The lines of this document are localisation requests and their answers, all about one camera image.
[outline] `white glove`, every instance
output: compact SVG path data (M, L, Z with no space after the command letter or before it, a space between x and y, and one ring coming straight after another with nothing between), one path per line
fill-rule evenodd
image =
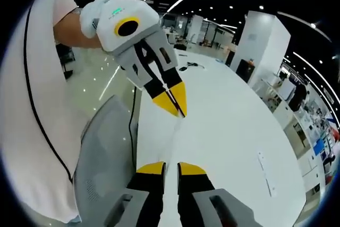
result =
M101 9L109 0L95 0L87 4L80 13L81 32L87 37L92 38L96 35L97 25Z

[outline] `person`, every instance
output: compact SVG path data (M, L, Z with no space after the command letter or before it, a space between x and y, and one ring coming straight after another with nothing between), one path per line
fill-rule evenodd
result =
M55 40L70 47L101 47L91 15L106 1L94 1L79 15L72 12L77 8L74 0L34 0L29 15L26 55L35 109L71 176L82 128L77 128L79 120L68 105ZM73 184L39 128L28 94L23 63L28 13L12 35L0 72L1 159L20 201L43 216L67 223L79 214Z
M333 161L335 161L335 155L328 155L328 157L326 157L323 162L324 168L328 163L332 165Z
M293 112L296 112L299 110L301 103L303 100L306 99L307 96L307 90L305 85L298 84L295 89L295 93L291 101L289 102L289 107Z

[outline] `white wall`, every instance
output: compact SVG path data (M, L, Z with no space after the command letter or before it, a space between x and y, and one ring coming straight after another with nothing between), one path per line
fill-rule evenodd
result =
M190 40L191 37L194 35L191 42L195 44L197 43L198 35L201 31L202 21L203 21L203 17L201 16L194 15L192 17L191 25L188 31L188 35L186 37L187 40Z
M230 68L236 72L241 59L253 59L255 69L248 81L250 87L271 73L277 73L286 53L291 35L278 18L249 11L240 43Z
M234 72L241 59L246 61L253 59L255 67L258 67L267 47L274 19L273 15L267 13L248 12L237 51L230 65Z
M287 51L290 38L291 35L288 30L275 17L265 52L258 68L255 69L249 80L248 84L250 87L254 86L259 79L267 77L272 73L277 73Z

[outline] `white countertop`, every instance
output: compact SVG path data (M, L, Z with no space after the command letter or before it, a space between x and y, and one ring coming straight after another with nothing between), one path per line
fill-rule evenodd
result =
M168 164L159 227L181 226L177 213L179 161L202 167L214 187L224 188L254 211L263 227L291 227L305 203L294 151L279 123L255 92L226 65L185 51L177 53L185 82L188 115L176 118L152 103L144 91L139 118L137 167ZM271 197L258 160L265 156Z
M289 107L289 104L287 103L287 101L285 101L282 96L278 93L278 91L270 84L268 83L267 81L263 80L262 81L267 85L269 86L273 91L276 92L277 96L280 97L280 99L282 100L282 102L284 102L288 109L293 113L293 116L294 118L297 120L297 122L299 123L301 129L303 130L303 132L305 133L305 136L306 136L306 139L311 147L311 150L313 152L313 155L316 159L316 163L317 163L317 169L318 169L318 172L319 172L319 181L320 181L320 197L322 198L324 195L325 195L325 191L326 191L326 180L325 180L325 170L324 170L324 165L323 165L323 161L321 159L321 155L318 154L318 155L315 155L314 153L314 150L313 150L313 141L311 140L311 138L309 137L309 130L308 130L308 127L305 126L305 123L300 119L300 117L294 112L291 110L291 108Z

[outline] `ceiling light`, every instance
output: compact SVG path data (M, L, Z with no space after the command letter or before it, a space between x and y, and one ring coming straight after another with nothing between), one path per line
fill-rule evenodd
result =
M320 92L320 94L324 97L326 103L327 103L328 106L329 106L330 112L331 112L331 113L332 113L332 111L334 112L334 110L333 110L333 108L332 108L332 105L329 103L327 97L325 97L325 95L322 93L322 91L319 89L319 87L317 87L317 85L312 81L312 79L310 79L310 78L308 77L308 75L306 75L306 74L304 74L304 75L308 78L308 80L311 81L311 83L314 85L314 87L315 87L315 88ZM335 117L335 119L336 119L336 121L337 121L337 123L338 123L338 126L340 126L340 123L339 123L339 120L338 120L337 116L334 115L334 117Z
M167 13L170 12L173 8L175 8L180 2L182 2L183 0L178 0L175 4L173 4L168 11L166 11Z
M314 68L308 61L306 61L303 57L301 57L299 54L293 52L293 54L295 54L297 57L299 57L301 60L303 60L308 66L310 66L322 79L323 81L327 84L327 86L330 88L330 90L333 92L333 94L335 95L336 100L338 101L338 103L340 104L340 99L337 95L337 93L335 93L334 89L330 86L329 82L322 76L322 74L320 74L320 72L318 70L316 70L316 68Z
M229 26L229 25L224 25L224 24L221 24L221 26L223 26L223 27L227 27L227 28L232 28L232 29L237 29L237 27L234 27L234 26Z
M283 13L283 12L277 12L277 13L278 13L278 14L281 14L281 15L284 15L284 16L286 16L286 17L289 17L289 18L291 18L291 19L294 19L294 20L296 20L296 21L299 21L299 22L301 22L301 23L307 25L308 27L311 26L311 24L310 24L309 22L306 22L306 21L304 21L304 20L302 20L302 19L300 19L300 18L298 18L298 17L292 16L292 15L290 15L290 14L288 14L288 13ZM331 39L330 39L325 33L323 33L321 30L319 30L318 28L315 28L315 30L316 30L318 33L320 33L322 36L324 36L328 41L332 42Z

